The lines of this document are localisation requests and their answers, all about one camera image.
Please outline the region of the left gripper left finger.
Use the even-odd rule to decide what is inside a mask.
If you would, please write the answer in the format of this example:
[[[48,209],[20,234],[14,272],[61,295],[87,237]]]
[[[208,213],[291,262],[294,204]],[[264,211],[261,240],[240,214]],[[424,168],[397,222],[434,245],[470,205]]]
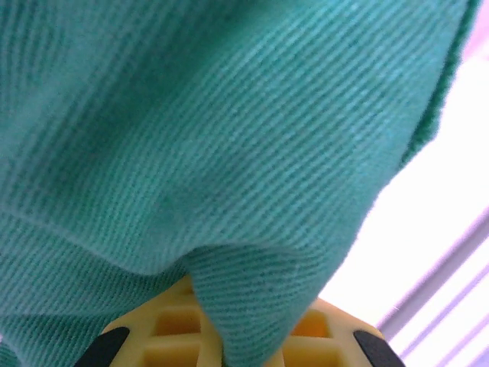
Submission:
[[[109,323],[78,365],[222,366],[222,341],[186,276]]]

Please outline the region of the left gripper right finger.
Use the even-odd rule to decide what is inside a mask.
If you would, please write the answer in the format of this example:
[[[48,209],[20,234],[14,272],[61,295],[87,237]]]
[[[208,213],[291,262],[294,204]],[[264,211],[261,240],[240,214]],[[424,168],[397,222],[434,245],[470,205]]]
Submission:
[[[404,362],[374,326],[318,299],[283,343],[280,364],[389,367]]]

